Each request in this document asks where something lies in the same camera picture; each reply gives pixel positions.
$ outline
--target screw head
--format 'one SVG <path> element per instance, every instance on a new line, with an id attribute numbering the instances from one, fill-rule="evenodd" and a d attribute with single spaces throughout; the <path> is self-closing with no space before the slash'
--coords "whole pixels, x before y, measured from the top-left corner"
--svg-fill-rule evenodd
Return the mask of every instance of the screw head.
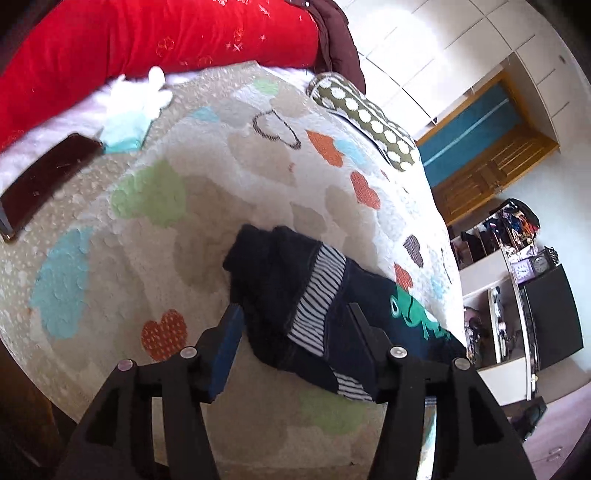
<path id="1" fill-rule="evenodd" d="M 181 356 L 183 358 L 189 359 L 193 358 L 195 355 L 197 355 L 197 349 L 194 346 L 186 346 L 181 350 Z"/>
<path id="2" fill-rule="evenodd" d="M 390 355 L 392 355 L 394 358 L 404 358 L 408 355 L 408 352 L 403 346 L 393 346 L 390 349 Z"/>
<path id="3" fill-rule="evenodd" d="M 457 368 L 464 371 L 468 370 L 472 366 L 472 364 L 465 358 L 456 358 L 453 363 Z"/>
<path id="4" fill-rule="evenodd" d="M 117 363 L 117 370 L 121 372 L 127 372 L 127 370 L 131 370 L 133 366 L 133 360 L 130 360 L 129 358 L 124 358 L 123 360 L 119 360 L 119 362 Z"/>

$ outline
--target light blue cloth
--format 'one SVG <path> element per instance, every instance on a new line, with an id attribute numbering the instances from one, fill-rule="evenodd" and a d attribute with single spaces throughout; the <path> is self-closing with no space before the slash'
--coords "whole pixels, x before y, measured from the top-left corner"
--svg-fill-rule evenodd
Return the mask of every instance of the light blue cloth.
<path id="1" fill-rule="evenodd" d="M 152 119 L 142 112 L 125 112 L 109 118 L 100 134 L 105 153 L 133 152 L 142 148 Z"/>

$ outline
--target green frog graphic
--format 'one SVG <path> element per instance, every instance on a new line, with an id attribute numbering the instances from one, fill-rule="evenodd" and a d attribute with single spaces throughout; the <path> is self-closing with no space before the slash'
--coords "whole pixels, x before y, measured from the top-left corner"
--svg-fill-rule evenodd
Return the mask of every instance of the green frog graphic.
<path id="1" fill-rule="evenodd" d="M 415 328 L 419 325 L 423 326 L 423 336 L 425 340 L 429 340 L 429 333 L 431 332 L 435 338 L 445 337 L 449 340 L 450 333 L 441 328 L 437 319 L 431 315 L 423 306 L 410 296 L 405 290 L 395 286 L 393 295 L 390 295 L 390 313 L 392 318 L 404 319 L 404 322 L 410 328 Z"/>

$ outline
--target blue cloud pattern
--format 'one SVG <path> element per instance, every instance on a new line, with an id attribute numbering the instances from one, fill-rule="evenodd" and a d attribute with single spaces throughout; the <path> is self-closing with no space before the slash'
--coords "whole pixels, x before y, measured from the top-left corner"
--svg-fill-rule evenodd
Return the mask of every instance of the blue cloud pattern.
<path id="1" fill-rule="evenodd" d="M 335 148 L 343 155 L 346 155 L 351 160 L 353 160 L 355 165 L 358 167 L 361 167 L 365 164 L 365 158 L 363 157 L 363 154 L 352 141 L 335 140 Z"/>
<path id="2" fill-rule="evenodd" d="M 30 305 L 41 313 L 41 324 L 53 338 L 72 338 L 82 317 L 88 281 L 88 251 L 92 228 L 70 230 L 47 254 L 33 287 Z"/>
<path id="3" fill-rule="evenodd" d="M 190 116 L 203 122 L 217 123 L 220 121 L 219 117 L 209 106 L 203 106 L 200 109 L 195 110 L 193 113 L 190 114 Z"/>
<path id="4" fill-rule="evenodd" d="M 445 290 L 443 287 L 443 283 L 439 278 L 432 276 L 431 277 L 431 288 L 433 289 L 433 296 L 437 300 L 443 300 L 443 296 L 445 295 Z"/>

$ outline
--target wooden door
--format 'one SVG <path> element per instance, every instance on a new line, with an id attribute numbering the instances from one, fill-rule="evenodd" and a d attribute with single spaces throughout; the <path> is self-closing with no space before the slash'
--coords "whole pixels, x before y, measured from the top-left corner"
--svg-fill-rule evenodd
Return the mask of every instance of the wooden door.
<path id="1" fill-rule="evenodd" d="M 518 125 L 494 145 L 433 188 L 433 198 L 447 225 L 484 205 L 558 149 L 558 143 Z"/>

